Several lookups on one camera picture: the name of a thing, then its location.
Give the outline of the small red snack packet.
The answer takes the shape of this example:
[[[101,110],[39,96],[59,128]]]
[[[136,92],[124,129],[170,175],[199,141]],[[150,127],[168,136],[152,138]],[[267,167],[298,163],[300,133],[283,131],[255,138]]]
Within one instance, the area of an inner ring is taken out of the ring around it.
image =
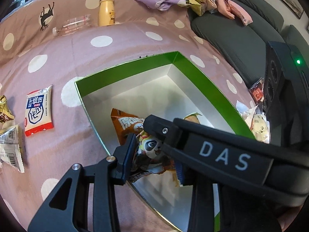
[[[263,94],[263,85],[264,85],[264,79],[260,78],[255,84],[252,85],[252,87],[249,89],[249,92],[254,99],[254,102],[256,104],[260,104],[264,100],[264,94]]]

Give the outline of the green white cardboard box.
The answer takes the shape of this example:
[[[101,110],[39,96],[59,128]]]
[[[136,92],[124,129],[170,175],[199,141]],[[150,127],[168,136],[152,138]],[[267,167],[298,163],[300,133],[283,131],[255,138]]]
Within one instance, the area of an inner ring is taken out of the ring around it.
[[[255,139],[234,105],[180,52],[152,55],[104,69],[75,82],[86,116],[108,155],[119,141],[112,108],[169,121],[200,113],[202,125]],[[187,231],[192,186],[175,186],[171,171],[129,183],[159,216],[178,231]]]

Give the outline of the dark grey sofa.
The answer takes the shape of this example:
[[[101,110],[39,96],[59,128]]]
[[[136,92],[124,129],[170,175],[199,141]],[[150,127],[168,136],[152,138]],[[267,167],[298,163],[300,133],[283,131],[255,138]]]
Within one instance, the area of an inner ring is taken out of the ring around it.
[[[190,13],[192,30],[217,49],[238,72],[247,87],[264,76],[266,43],[278,41],[297,46],[308,61],[306,24],[297,19],[281,0],[232,0],[252,17],[244,26],[239,18],[219,13],[195,16]]]

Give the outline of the pink cloth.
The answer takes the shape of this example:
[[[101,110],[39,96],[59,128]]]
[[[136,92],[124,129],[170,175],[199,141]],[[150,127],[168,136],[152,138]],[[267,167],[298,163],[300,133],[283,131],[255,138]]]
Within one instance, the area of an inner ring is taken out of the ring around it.
[[[253,23],[253,19],[247,11],[232,0],[186,0],[186,6],[190,7],[199,16],[206,12],[219,12],[232,20],[236,17],[239,18],[244,26]]]

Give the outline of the clear plastic bottle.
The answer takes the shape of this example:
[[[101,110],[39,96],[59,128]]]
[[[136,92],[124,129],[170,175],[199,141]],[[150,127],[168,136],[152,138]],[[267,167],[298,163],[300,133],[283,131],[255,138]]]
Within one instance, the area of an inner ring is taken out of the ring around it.
[[[78,30],[92,26],[92,16],[90,14],[68,19],[62,26],[54,27],[52,34],[56,36],[65,36],[73,34]]]

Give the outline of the yellow bottle red cap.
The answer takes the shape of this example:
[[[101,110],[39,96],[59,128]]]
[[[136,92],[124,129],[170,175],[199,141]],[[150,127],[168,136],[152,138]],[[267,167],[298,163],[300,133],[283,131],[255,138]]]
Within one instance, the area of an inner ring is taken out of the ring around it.
[[[115,0],[99,0],[98,25],[111,26],[115,24]]]

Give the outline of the white barcode snack packet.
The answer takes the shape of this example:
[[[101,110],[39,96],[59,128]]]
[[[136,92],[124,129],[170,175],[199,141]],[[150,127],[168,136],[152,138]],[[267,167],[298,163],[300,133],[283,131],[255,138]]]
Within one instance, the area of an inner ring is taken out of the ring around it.
[[[17,169],[20,173],[24,173],[22,148],[23,139],[19,125],[1,129],[1,163],[6,163]]]

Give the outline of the white red snack packet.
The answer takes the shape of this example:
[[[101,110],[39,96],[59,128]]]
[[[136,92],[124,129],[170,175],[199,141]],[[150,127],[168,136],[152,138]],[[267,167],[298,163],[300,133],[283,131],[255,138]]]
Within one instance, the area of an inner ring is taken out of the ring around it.
[[[51,93],[52,85],[27,94],[24,121],[26,137],[54,127],[51,114]]]

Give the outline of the pink polka dot bedsheet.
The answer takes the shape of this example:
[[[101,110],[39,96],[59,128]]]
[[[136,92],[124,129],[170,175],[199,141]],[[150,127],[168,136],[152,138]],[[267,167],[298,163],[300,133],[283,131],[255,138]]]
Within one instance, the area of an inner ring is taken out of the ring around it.
[[[187,11],[150,10],[134,0],[116,0],[116,24],[97,25],[98,0],[32,0],[1,22],[1,94],[24,123],[28,93],[52,85],[54,127],[25,139],[25,172],[1,169],[1,196],[27,228],[51,189],[79,162],[91,165],[105,153],[76,92],[75,81],[147,55],[179,51],[193,60],[235,104],[253,104],[240,75],[191,30]],[[68,19],[90,14],[92,26],[65,36],[52,34]]]

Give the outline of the white wrapped snacks pile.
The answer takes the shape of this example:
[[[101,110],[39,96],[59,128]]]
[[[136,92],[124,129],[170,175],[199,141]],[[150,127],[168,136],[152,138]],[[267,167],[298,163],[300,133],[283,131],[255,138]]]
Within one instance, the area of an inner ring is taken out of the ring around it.
[[[236,109],[241,115],[256,140],[270,142],[270,123],[264,113],[257,113],[258,107],[248,108],[245,104],[237,101]]]

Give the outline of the orange panda snack packet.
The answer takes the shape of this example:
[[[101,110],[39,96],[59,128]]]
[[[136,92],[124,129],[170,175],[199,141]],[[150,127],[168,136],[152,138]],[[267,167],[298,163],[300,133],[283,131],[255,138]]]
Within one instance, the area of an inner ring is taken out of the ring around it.
[[[129,181],[136,182],[151,174],[170,171],[175,186],[179,186],[174,161],[161,150],[162,142],[144,131],[144,119],[116,108],[112,109],[110,117],[121,145],[125,144],[129,134],[136,135],[137,147]]]

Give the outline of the gold snack packet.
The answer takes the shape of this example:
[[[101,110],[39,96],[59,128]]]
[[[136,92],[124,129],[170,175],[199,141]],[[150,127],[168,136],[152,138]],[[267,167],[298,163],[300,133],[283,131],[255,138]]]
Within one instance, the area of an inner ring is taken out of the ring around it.
[[[0,113],[1,124],[4,124],[5,122],[15,119],[15,116],[12,114],[7,105],[7,98],[5,95],[2,95],[0,98],[0,112],[1,112]]]

